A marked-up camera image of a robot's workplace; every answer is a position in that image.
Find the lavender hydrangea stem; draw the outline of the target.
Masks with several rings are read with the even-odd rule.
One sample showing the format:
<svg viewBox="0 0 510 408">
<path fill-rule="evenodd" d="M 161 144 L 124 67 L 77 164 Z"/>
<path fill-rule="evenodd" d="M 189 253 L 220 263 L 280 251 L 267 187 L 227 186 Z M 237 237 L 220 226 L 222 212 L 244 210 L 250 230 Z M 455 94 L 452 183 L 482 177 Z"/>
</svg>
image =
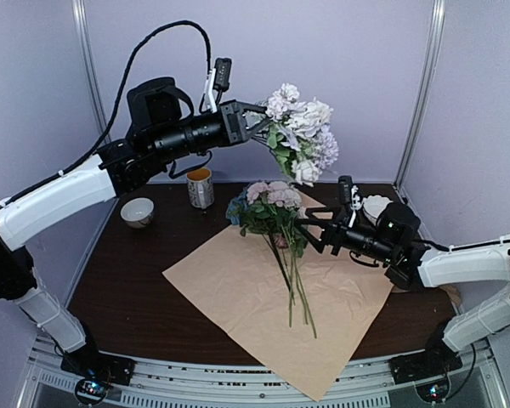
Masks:
<svg viewBox="0 0 510 408">
<path fill-rule="evenodd" d="M 317 98 L 302 101 L 298 88 L 287 82 L 258 105 L 263 111 L 250 113 L 247 122 L 254 125 L 268 119 L 269 123 L 256 136 L 289 180 L 313 186 L 339 156 L 331 131 L 333 109 Z"/>
</svg>

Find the green and peach wrapping paper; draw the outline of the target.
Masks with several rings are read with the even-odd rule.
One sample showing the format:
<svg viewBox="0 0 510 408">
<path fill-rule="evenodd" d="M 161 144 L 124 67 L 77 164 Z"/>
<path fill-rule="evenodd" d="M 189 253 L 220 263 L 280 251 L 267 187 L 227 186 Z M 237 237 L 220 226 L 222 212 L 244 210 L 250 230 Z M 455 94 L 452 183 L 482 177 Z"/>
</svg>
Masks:
<svg viewBox="0 0 510 408">
<path fill-rule="evenodd" d="M 310 316 L 264 239 L 228 227 L 162 275 L 262 366 L 318 402 L 373 330 L 393 286 L 382 268 L 346 252 L 308 249 L 298 272 Z"/>
</svg>

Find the white rose stem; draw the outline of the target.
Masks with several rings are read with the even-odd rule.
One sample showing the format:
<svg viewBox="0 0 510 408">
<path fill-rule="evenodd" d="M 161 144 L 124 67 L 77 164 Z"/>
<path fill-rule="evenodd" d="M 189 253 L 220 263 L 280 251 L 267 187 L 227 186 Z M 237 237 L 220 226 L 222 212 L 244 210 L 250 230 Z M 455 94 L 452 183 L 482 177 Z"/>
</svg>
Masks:
<svg viewBox="0 0 510 408">
<path fill-rule="evenodd" d="M 278 215 L 280 216 L 280 222 L 278 223 L 280 233 L 285 233 L 288 236 L 288 239 L 295 246 L 297 259 L 297 280 L 294 287 L 296 304 L 289 307 L 288 302 L 288 325 L 292 328 L 294 309 L 296 308 L 296 305 L 299 304 L 302 310 L 302 322 L 306 326 L 310 327 L 314 339 L 317 339 L 318 333 L 315 320 L 309 306 L 309 300 L 298 265 L 299 259 L 303 256 L 304 250 L 308 244 L 306 239 L 295 229 L 295 220 L 298 218 L 300 210 L 304 208 L 302 198 L 300 193 L 286 182 L 274 182 L 274 188 L 273 198 L 278 209 Z"/>
</svg>

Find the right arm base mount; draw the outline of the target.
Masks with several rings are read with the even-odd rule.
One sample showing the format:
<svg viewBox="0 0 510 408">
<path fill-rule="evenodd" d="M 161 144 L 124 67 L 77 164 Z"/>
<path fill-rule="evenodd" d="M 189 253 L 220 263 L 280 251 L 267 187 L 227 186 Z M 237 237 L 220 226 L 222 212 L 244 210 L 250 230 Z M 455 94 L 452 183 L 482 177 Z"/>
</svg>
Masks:
<svg viewBox="0 0 510 408">
<path fill-rule="evenodd" d="M 443 403 L 451 393 L 452 371 L 462 368 L 460 357 L 449 359 L 435 351 L 403 354 L 389 361 L 391 374 L 396 385 L 412 383 L 416 395 L 425 403 Z"/>
</svg>

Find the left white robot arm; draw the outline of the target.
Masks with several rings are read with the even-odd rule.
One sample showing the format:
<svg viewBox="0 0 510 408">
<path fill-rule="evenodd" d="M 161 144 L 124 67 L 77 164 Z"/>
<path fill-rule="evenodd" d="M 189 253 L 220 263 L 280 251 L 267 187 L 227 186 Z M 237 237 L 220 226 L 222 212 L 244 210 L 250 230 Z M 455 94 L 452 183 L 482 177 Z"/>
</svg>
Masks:
<svg viewBox="0 0 510 408">
<path fill-rule="evenodd" d="M 61 306 L 37 278 L 26 242 L 81 210 L 124 196 L 160 172 L 179 177 L 175 162 L 190 154 L 209 156 L 216 147 L 249 141 L 269 125 L 263 116 L 249 126 L 247 114 L 264 107 L 231 100 L 199 116 L 182 116 L 190 98 L 171 77 L 149 80 L 127 93 L 127 136 L 98 146 L 71 170 L 0 201 L 0 299 L 14 302 L 63 350 L 86 377 L 109 370 L 88 328 Z"/>
</svg>

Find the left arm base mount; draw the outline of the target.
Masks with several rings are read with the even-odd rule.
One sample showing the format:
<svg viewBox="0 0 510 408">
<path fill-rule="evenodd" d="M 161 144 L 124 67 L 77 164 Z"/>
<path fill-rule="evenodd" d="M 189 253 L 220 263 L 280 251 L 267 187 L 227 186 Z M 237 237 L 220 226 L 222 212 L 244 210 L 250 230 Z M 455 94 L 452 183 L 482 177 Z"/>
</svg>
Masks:
<svg viewBox="0 0 510 408">
<path fill-rule="evenodd" d="M 74 396 L 85 406 L 102 403 L 115 385 L 127 386 L 133 376 L 135 362 L 126 357 L 99 353 L 96 361 L 81 361 L 65 353 L 60 368 L 80 377 Z"/>
</svg>

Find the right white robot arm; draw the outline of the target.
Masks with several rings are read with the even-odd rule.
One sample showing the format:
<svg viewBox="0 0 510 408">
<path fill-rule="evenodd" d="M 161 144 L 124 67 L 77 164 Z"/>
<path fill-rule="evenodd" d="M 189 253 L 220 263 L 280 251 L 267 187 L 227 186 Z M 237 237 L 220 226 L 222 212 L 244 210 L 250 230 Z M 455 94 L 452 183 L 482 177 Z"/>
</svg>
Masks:
<svg viewBox="0 0 510 408">
<path fill-rule="evenodd" d="M 381 262 L 385 275 L 402 290 L 420 291 L 452 283 L 503 281 L 505 286 L 479 306 L 439 324 L 419 356 L 430 376 L 446 368 L 467 346 L 510 326 L 510 235 L 459 247 L 416 238 L 420 220 L 405 204 L 390 202 L 375 225 L 361 224 L 346 207 L 329 208 L 331 218 L 317 218 L 309 208 L 297 229 L 317 252 L 343 248 Z"/>
</svg>

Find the blue hydrangea stem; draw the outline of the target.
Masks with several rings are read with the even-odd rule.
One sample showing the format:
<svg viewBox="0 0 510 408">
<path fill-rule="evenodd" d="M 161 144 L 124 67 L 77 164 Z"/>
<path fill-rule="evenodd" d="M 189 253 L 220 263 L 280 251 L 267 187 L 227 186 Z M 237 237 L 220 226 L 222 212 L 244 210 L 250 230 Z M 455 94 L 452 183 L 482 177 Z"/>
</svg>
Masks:
<svg viewBox="0 0 510 408">
<path fill-rule="evenodd" d="M 287 290 L 292 281 L 284 258 L 286 249 L 293 249 L 293 220 L 299 206 L 299 196 L 282 181 L 259 181 L 249 184 L 229 202 L 226 218 L 240 228 L 241 236 L 247 233 L 261 235 L 278 263 Z"/>
</svg>

